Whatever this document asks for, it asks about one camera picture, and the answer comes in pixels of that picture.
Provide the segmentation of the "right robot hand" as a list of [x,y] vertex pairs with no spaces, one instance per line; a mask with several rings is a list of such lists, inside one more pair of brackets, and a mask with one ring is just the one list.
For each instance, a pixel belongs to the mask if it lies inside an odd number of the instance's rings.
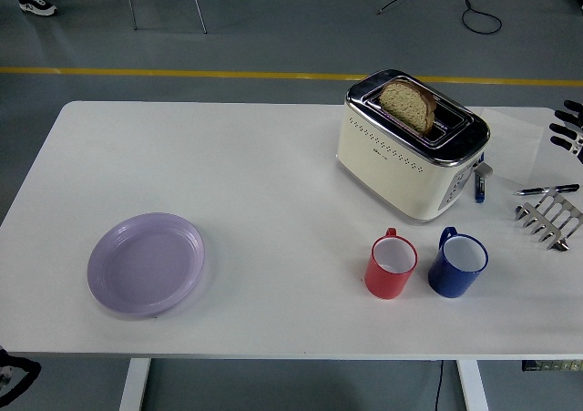
[[573,100],[563,102],[564,110],[556,110],[554,115],[561,124],[551,123],[549,129],[554,133],[550,142],[567,150],[582,162],[582,104]]

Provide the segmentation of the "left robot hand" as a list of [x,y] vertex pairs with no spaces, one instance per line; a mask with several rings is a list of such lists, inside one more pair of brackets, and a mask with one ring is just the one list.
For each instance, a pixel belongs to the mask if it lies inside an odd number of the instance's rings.
[[9,354],[1,348],[1,407],[9,406],[25,393],[39,377],[42,365],[24,357]]

